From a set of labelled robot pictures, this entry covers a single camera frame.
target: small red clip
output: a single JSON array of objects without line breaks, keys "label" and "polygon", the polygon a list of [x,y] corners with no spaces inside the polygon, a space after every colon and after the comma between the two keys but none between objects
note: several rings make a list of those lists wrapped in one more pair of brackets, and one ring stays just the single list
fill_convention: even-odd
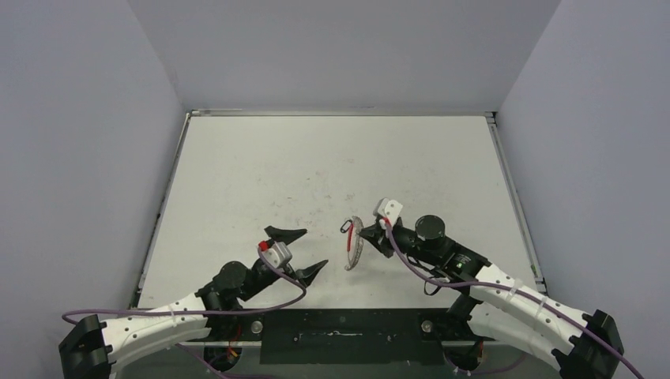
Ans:
[{"label": "small red clip", "polygon": [[267,241],[260,241],[260,242],[258,243],[258,247],[261,248],[261,251],[266,251],[267,249],[270,248],[270,246],[268,245],[268,242],[267,242]]}]

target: black panel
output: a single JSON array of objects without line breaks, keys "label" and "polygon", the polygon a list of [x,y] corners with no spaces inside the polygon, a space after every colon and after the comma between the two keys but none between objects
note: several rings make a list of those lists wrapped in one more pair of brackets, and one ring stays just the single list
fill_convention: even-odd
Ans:
[{"label": "black panel", "polygon": [[446,310],[281,310],[267,313],[261,364],[442,365],[439,341],[421,331],[425,314]]}]

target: zip tie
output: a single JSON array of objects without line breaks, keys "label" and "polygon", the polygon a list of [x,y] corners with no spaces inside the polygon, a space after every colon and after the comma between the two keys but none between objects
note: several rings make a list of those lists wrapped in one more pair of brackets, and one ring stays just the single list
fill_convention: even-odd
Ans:
[{"label": "zip tie", "polygon": [[540,305],[537,307],[537,311],[535,311],[535,322],[533,323],[533,330],[536,329],[537,327],[537,320],[538,316],[540,316],[540,312],[542,312],[542,309],[544,308],[544,304],[547,302],[548,297],[547,296],[542,296],[542,300],[540,301]]},{"label": "zip tie", "polygon": [[507,297],[505,297],[505,305],[502,306],[501,311],[507,313],[507,307],[508,305],[512,302],[512,298],[514,295],[517,293],[517,290],[523,286],[523,280],[514,278],[514,285],[510,289],[510,291],[507,293]]},{"label": "zip tie", "polygon": [[177,317],[175,317],[175,311],[172,309],[172,304],[167,304],[167,308],[170,310],[170,317],[172,317],[172,328],[176,328]]}]

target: wire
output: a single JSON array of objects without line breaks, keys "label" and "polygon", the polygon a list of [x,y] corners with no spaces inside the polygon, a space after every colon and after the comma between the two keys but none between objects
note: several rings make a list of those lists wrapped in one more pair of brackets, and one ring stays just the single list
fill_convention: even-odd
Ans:
[{"label": "wire", "polygon": [[434,296],[435,294],[437,294],[439,292],[439,290],[442,289],[441,287],[436,287],[431,293],[428,293],[428,289],[426,288],[426,284],[428,284],[428,282],[423,282],[423,294],[427,295],[427,296]]},{"label": "wire", "polygon": [[266,312],[271,312],[273,310],[280,310],[282,308],[285,308],[287,306],[293,305],[300,300],[302,300],[305,295],[307,295],[307,289],[298,281],[291,279],[288,275],[280,271],[278,268],[274,268],[268,260],[263,257],[263,254],[261,252],[261,249],[258,248],[258,257],[261,259],[261,261],[267,266],[270,271],[274,272],[276,275],[281,277],[282,279],[288,281],[290,284],[293,284],[294,286],[298,287],[302,293],[297,297],[294,298],[293,300],[289,302],[285,302],[283,304],[280,304],[278,306],[270,306],[269,308],[262,308],[258,310],[178,310],[174,312],[147,312],[144,310],[106,310],[106,309],[89,309],[89,310],[71,310],[69,312],[65,312],[61,318],[72,325],[76,325],[77,322],[70,318],[70,316],[77,316],[77,315],[82,315],[82,314],[114,314],[117,316],[151,316],[151,317],[156,317],[156,316],[173,316],[173,315],[196,315],[196,316],[243,316],[243,315],[248,315],[248,314],[259,314],[259,313],[266,313]]},{"label": "wire", "polygon": [[[439,287],[446,287],[446,288],[463,288],[463,287],[475,287],[475,286],[480,286],[480,287],[490,287],[490,288],[496,288],[499,290],[503,291],[511,291],[512,287],[508,286],[503,286],[502,284],[497,284],[497,283],[486,283],[486,282],[460,282],[460,283],[443,283],[434,279],[430,279],[424,274],[422,274],[419,270],[414,268],[409,261],[407,260],[407,257],[400,251],[400,247],[398,247],[398,244],[396,243],[395,238],[393,237],[393,225],[391,225],[391,222],[385,217],[384,220],[386,221],[386,237],[389,239],[391,242],[391,246],[393,247],[393,250],[395,250],[396,255],[400,258],[402,263],[407,266],[410,271],[414,272],[419,278],[427,281],[428,283],[431,283],[435,286]],[[574,326],[575,328],[579,329],[582,331],[582,333],[586,334],[587,336],[591,337],[592,340],[598,342],[605,350],[608,351],[608,353],[612,354],[614,357],[616,357],[621,363],[625,365],[632,373],[635,375],[637,379],[645,379],[642,374],[638,371],[638,369],[633,366],[628,359],[626,359],[623,355],[621,355],[617,350],[615,350],[614,347],[610,346],[609,343],[603,341],[599,336],[596,336],[595,333],[591,332],[587,328],[581,326],[578,322],[573,320],[572,318],[568,317],[566,314],[561,312],[560,310],[557,310],[553,306],[548,305],[547,303],[542,303],[542,301],[535,296],[521,291],[517,290],[517,294],[520,296],[523,296],[524,298],[527,298],[528,300],[535,302],[538,305],[543,306],[546,310],[549,312],[553,313],[554,315],[562,318],[565,320],[568,324]]]},{"label": "wire", "polygon": [[196,350],[194,350],[190,347],[186,347],[186,346],[184,346],[180,343],[177,343],[175,346],[178,347],[179,349],[184,350],[185,352],[187,352],[188,354],[193,356],[193,358],[200,361],[200,363],[202,363],[203,366],[207,367],[207,370],[211,371],[214,375],[216,375],[220,379],[273,379],[274,378],[274,377],[269,376],[269,375],[248,375],[248,374],[243,374],[243,373],[222,373],[219,370],[212,367],[212,365],[210,365],[207,361],[205,361]]},{"label": "wire", "polygon": [[232,340],[228,341],[228,349],[226,349],[226,358],[230,359],[231,355],[234,355],[237,358],[237,353],[232,350],[231,342],[235,342],[242,335],[242,325],[237,324],[237,334],[233,337]]},{"label": "wire", "polygon": [[516,369],[517,367],[519,367],[519,365],[521,365],[521,364],[523,363],[523,361],[525,361],[526,356],[527,356],[527,354],[524,353],[524,352],[522,352],[522,353],[521,353],[521,356],[520,356],[516,361],[512,362],[512,363],[509,364],[508,366],[500,367],[499,369],[473,370],[473,371],[463,370],[463,369],[459,368],[458,366],[454,365],[454,363],[451,362],[451,360],[449,359],[449,357],[445,357],[445,358],[446,358],[446,361],[447,361],[450,365],[452,365],[453,367],[456,368],[456,371],[457,371],[458,373],[464,373],[464,374],[466,374],[466,375],[468,375],[468,376],[476,376],[476,375],[491,375],[491,374],[493,374],[493,373],[506,373],[507,371],[514,370],[514,369]]}]

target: white table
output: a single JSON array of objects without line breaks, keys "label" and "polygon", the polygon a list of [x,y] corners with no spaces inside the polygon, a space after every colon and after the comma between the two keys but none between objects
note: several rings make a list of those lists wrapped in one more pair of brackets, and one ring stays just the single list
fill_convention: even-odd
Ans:
[{"label": "white table", "polygon": [[[202,287],[229,261],[250,267],[263,228],[308,229],[290,245],[294,268],[322,259],[294,308],[447,307],[456,291],[423,294],[396,257],[367,243],[346,272],[351,215],[370,225],[382,197],[404,204],[412,227],[424,214],[446,233],[535,287],[487,120],[469,117],[192,117],[152,241],[140,307],[162,306]],[[244,304],[264,307],[299,291],[278,282]]]}]

